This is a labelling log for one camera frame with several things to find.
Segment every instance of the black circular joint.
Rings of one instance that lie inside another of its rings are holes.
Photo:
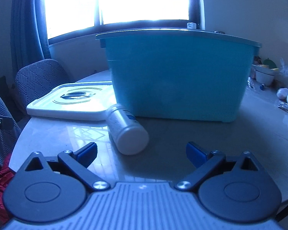
[[[198,190],[203,206],[226,221],[254,223],[276,214],[281,193],[263,172],[228,172],[206,180]]]
[[[55,200],[60,193],[60,187],[52,182],[34,183],[28,186],[25,190],[26,198],[37,203],[45,203]]]
[[[260,194],[256,186],[246,182],[230,183],[224,188],[224,192],[228,198],[239,202],[253,201]]]
[[[22,221],[55,222],[79,209],[85,199],[84,185],[77,179],[51,172],[30,171],[12,180],[5,190],[7,211]]]

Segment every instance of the bright window light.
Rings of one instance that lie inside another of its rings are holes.
[[[96,0],[45,0],[48,39],[94,26]],[[100,23],[188,20],[189,0],[99,0]]]
[[[189,0],[99,0],[103,23],[189,20]]]
[[[48,39],[94,26],[96,0],[45,0]]]

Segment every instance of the blue curtain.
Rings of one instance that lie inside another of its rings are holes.
[[[14,76],[26,65],[51,58],[44,0],[12,0],[11,54]]]

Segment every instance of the white plastic lid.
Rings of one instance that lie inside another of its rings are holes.
[[[111,82],[63,84],[27,106],[32,116],[101,121],[106,109],[116,103]]]

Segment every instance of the small white object on windowsill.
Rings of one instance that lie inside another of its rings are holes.
[[[190,30],[197,29],[196,23],[194,23],[194,22],[188,22],[188,23],[187,23],[187,29],[190,29]]]

